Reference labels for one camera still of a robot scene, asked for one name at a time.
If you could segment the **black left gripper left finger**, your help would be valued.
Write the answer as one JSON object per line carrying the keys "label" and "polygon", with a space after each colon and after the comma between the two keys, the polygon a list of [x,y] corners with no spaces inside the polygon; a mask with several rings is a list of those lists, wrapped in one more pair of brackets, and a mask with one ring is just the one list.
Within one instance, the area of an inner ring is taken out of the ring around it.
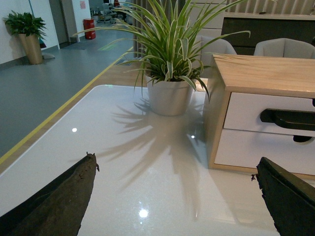
{"label": "black left gripper left finger", "polygon": [[99,165],[88,153],[52,182],[0,218],[2,236],[76,236]]}

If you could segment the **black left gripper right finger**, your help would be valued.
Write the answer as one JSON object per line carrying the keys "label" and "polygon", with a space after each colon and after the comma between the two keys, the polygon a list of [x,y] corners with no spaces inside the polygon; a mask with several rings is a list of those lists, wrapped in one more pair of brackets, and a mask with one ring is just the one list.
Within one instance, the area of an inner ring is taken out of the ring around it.
{"label": "black left gripper right finger", "polygon": [[282,236],[315,234],[315,188],[266,157],[257,165],[262,198]]}

